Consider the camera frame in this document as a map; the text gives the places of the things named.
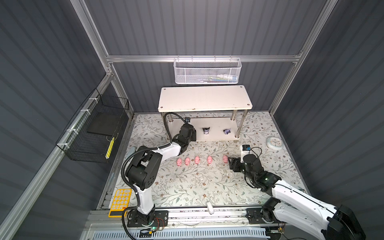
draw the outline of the pink pig figurine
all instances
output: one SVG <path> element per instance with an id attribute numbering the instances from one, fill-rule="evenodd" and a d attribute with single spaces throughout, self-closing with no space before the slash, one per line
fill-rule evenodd
<path id="1" fill-rule="evenodd" d="M 228 163 L 228 156 L 227 156 L 227 155 L 224 155 L 224 156 L 223 156 L 223 162 L 224 162 L 224 163 Z"/>
<path id="2" fill-rule="evenodd" d="M 189 157 L 187 157 L 185 159 L 185 164 L 188 166 L 190 163 L 191 163 L 191 159 Z"/>
<path id="3" fill-rule="evenodd" d="M 207 158 L 207 162 L 208 162 L 208 164 L 211 164 L 212 161 L 213 161 L 213 158 L 212 158 L 211 156 L 208 156 L 208 158 Z"/>
<path id="4" fill-rule="evenodd" d="M 196 164 L 199 164 L 199 163 L 200 163 L 200 158 L 199 158 L 199 156 L 196 156 L 196 157 L 195 157 L 195 163 L 196 163 Z"/>
<path id="5" fill-rule="evenodd" d="M 179 159 L 176 161 L 176 164 L 180 167 L 180 166 L 181 166 L 181 163 L 182 163 L 181 158 L 179 158 Z"/>

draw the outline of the black wire basket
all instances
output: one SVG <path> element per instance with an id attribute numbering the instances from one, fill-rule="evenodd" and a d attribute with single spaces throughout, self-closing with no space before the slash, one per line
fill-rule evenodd
<path id="1" fill-rule="evenodd" d="M 87 110 L 81 111 L 76 126 L 68 129 L 68 125 L 59 138 L 69 131 L 67 141 L 56 145 L 74 161 L 114 160 L 129 121 L 128 99 L 99 94 Z"/>

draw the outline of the shelf top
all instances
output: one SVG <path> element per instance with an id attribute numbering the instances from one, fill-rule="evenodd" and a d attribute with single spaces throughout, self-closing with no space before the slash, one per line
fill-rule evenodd
<path id="1" fill-rule="evenodd" d="M 160 113 L 252 109 L 243 85 L 164 87 L 161 89 Z"/>

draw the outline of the leaf pattern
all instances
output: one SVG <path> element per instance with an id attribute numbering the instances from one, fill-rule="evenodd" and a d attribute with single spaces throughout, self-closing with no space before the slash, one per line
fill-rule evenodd
<path id="1" fill-rule="evenodd" d="M 180 114 L 182 117 L 208 118 L 230 117 L 231 113 L 194 113 Z M 240 123 L 242 114 L 237 114 L 236 122 Z M 282 179 L 299 189 L 305 189 L 291 158 L 284 147 L 280 151 L 269 149 L 265 142 L 267 137 L 279 137 L 277 129 L 267 112 L 249 112 L 238 141 L 202 141 L 191 142 L 181 155 L 161 163 L 156 180 L 152 185 L 152 199 L 157 207 L 199 206 L 210 201 L 213 205 L 263 204 L 269 195 L 250 188 L 244 175 L 233 172 L 228 164 L 223 163 L 223 155 L 239 157 L 240 147 L 249 144 L 260 147 L 260 156 L 266 171 L 279 175 Z M 160 114 L 139 114 L 133 127 L 127 151 L 136 148 L 160 146 L 167 143 L 166 131 Z M 186 157 L 191 158 L 189 166 L 184 164 Z M 200 157 L 200 164 L 195 164 L 195 156 Z M 212 156 L 212 164 L 207 157 Z M 176 166 L 181 157 L 183 165 Z M 116 187 L 126 187 L 118 177 Z M 137 204 L 132 194 L 129 206 Z"/>

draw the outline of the mesh basket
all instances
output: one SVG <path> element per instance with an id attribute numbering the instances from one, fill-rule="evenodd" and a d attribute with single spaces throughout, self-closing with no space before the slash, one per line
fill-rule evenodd
<path id="1" fill-rule="evenodd" d="M 114 96 L 99 95 L 87 110 L 84 111 L 80 121 L 71 130 L 65 143 L 56 143 L 61 150 L 75 161 L 108 162 L 114 159 L 120 146 L 122 136 L 128 124 L 128 99 Z M 88 132 L 89 126 L 99 113 L 113 116 L 117 126 L 112 136 L 105 136 Z"/>
<path id="2" fill-rule="evenodd" d="M 175 82 L 177 84 L 236 84 L 239 81 L 241 61 L 180 61 L 175 58 Z"/>

